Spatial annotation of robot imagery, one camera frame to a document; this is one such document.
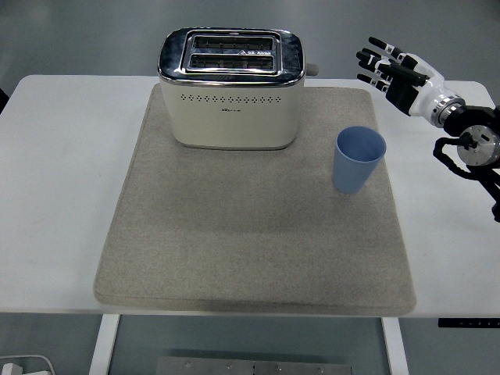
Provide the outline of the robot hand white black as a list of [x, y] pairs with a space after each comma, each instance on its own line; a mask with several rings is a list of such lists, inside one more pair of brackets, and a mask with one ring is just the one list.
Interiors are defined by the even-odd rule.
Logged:
[[363, 48], [356, 53], [357, 78], [382, 92], [385, 98], [407, 116], [437, 120], [438, 106], [457, 94], [445, 86], [445, 79], [418, 55], [404, 52], [375, 37], [369, 43], [379, 50]]

